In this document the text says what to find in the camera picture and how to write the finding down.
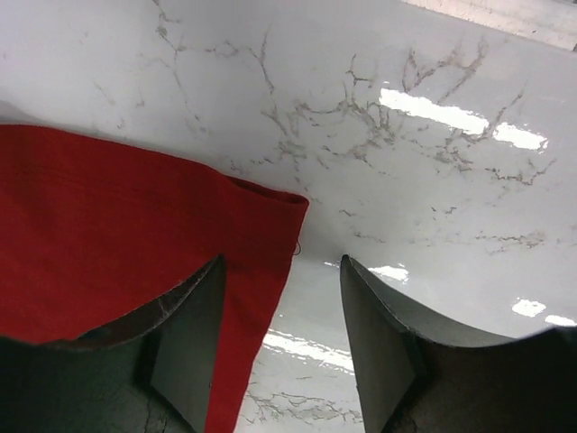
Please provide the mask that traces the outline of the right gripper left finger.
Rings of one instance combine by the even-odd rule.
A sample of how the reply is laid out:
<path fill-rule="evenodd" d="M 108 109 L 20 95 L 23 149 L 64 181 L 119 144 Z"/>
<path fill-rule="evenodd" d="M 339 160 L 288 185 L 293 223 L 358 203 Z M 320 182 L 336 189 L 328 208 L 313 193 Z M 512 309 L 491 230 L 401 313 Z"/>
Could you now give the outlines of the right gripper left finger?
<path fill-rule="evenodd" d="M 201 432 L 223 319 L 216 257 L 74 340 L 1 341 L 4 432 Z"/>

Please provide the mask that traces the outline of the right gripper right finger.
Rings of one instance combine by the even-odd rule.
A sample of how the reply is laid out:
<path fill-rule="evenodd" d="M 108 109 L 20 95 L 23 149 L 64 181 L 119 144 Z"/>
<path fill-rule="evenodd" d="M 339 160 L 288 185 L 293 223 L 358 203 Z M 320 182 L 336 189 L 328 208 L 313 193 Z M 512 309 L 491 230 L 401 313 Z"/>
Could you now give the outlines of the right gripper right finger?
<path fill-rule="evenodd" d="M 576 331 L 493 334 L 340 263 L 347 336 L 368 432 L 573 432 Z"/>

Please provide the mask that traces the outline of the dark red t shirt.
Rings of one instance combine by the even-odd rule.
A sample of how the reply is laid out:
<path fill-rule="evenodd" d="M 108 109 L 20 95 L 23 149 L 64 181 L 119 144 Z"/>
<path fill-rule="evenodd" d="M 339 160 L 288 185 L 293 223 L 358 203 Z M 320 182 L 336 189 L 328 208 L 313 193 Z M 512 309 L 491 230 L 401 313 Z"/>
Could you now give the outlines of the dark red t shirt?
<path fill-rule="evenodd" d="M 223 257 L 223 319 L 201 432 L 231 432 L 308 205 L 168 154 L 5 125 L 1 341 L 74 340 Z"/>

